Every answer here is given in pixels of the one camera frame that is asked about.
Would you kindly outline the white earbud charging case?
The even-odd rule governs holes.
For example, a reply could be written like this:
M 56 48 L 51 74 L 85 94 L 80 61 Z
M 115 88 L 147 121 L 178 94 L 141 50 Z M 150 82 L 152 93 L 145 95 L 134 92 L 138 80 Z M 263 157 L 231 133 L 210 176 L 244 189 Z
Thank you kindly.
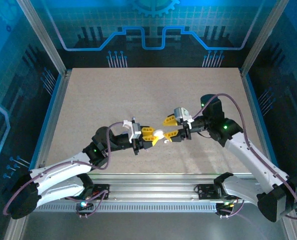
M 159 140 L 162 140 L 165 138 L 164 132 L 161 129 L 154 130 L 152 133 L 153 141 L 152 145 L 154 146 Z

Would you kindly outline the aluminium table side rail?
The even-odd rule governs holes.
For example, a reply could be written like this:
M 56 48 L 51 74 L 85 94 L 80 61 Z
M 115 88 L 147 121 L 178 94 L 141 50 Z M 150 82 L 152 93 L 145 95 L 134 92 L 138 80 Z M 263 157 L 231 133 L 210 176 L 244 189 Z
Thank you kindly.
M 59 76 L 53 94 L 51 96 L 41 131 L 36 143 L 35 150 L 29 165 L 29 170 L 44 167 L 47 163 L 52 140 L 56 130 L 60 111 L 65 98 L 66 90 L 72 74 L 72 69 L 68 69 L 64 76 Z
M 267 127 L 265 125 L 264 117 L 262 115 L 260 105 L 258 103 L 258 98 L 256 96 L 256 92 L 252 85 L 252 81 L 249 77 L 249 74 L 241 74 L 241 80 L 249 103 L 250 111 L 259 138 L 260 146 L 262 148 L 262 152 L 275 166 L 278 167 L 279 163 L 277 161 L 276 154 L 274 152 L 273 145 L 270 140 Z

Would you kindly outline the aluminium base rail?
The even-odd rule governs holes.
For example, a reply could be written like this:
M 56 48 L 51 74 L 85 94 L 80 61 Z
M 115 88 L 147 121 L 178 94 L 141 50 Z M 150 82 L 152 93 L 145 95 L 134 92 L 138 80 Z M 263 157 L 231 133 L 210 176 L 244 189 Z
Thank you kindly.
M 250 173 L 233 174 L 155 174 L 155 173 L 83 173 L 81 176 L 47 176 L 35 180 L 38 208 L 64 198 L 85 200 L 98 192 L 97 185 L 108 185 L 107 198 L 120 202 L 188 201 L 199 198 L 198 185 L 205 185 L 204 200 L 223 201 L 226 195 L 257 204 L 260 194 L 269 193 L 278 185 L 274 178 L 256 179 Z

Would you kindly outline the aluminium frame post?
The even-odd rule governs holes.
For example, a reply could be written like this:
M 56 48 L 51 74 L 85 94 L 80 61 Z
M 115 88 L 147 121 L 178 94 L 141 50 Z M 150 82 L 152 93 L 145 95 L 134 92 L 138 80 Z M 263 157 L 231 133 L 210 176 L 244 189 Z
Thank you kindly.
M 62 77 L 65 77 L 67 74 L 67 68 L 65 67 L 54 43 L 52 42 L 43 22 L 41 21 L 31 1 L 16 0 L 16 2 L 23 11 L 26 19 L 28 20 L 35 34 L 37 35 L 40 43 L 44 47 L 56 70 Z
M 242 67 L 241 67 L 241 77 L 245 78 L 249 70 L 251 69 L 253 63 L 264 47 L 267 39 L 272 34 L 274 27 L 276 26 L 278 20 L 280 19 L 282 13 L 284 12 L 287 4 L 290 0 L 276 0 L 271 12 L 266 18 L 259 35 L 257 36 L 252 48 L 250 49 Z

